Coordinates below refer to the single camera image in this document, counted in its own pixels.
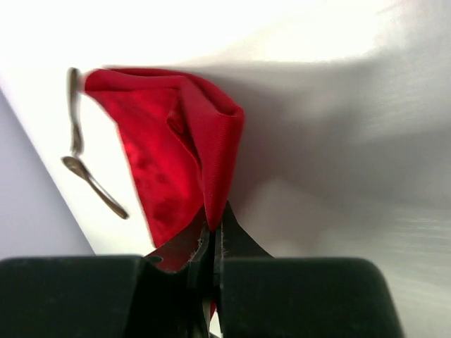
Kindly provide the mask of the red cloth napkin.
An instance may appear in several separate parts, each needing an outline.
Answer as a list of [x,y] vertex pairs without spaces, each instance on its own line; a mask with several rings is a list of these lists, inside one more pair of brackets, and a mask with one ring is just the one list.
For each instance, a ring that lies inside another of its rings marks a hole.
[[226,207],[245,122],[212,82],[156,68],[102,68],[84,93],[115,122],[155,247],[200,210],[215,230]]

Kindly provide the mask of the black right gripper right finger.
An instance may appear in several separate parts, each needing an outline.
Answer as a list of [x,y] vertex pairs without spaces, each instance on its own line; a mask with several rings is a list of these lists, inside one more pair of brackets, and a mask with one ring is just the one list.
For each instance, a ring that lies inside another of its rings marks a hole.
[[387,282],[371,261],[275,258],[226,206],[214,282],[224,337],[403,337]]

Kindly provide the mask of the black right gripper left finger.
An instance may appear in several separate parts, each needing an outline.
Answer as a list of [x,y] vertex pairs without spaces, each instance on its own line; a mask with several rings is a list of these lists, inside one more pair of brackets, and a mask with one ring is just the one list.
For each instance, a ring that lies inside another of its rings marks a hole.
[[204,210],[147,256],[7,258],[2,337],[208,337]]

